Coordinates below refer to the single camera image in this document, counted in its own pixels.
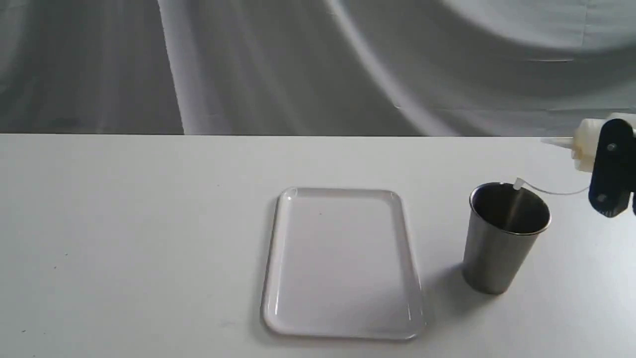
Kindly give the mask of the translucent squeeze bottle amber liquid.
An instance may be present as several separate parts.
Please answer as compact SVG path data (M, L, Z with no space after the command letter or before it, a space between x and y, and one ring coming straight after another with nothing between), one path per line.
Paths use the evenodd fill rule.
M606 122L613 119L624 120L635 131L636 115L613 112L604 119L583 119L570 137L542 137L541 143L570 150L575 169L580 172L591 173L595 163L601 129Z

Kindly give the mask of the white rectangular plastic tray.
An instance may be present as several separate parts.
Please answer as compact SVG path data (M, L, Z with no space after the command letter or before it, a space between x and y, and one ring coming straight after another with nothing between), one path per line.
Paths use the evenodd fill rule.
M272 332L407 341L425 326L402 199L294 186L279 195L261 317Z

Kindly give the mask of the grey fabric backdrop curtain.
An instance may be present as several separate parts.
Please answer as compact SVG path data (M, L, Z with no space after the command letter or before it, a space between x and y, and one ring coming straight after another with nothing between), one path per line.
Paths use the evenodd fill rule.
M3 0L1 131L568 135L635 111L633 0Z

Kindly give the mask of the stainless steel cup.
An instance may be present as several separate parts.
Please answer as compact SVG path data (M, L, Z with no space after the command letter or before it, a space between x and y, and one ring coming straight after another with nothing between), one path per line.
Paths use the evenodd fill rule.
M550 209L535 193L504 182L477 186L469 204L463 277L483 294L503 294L550 225Z

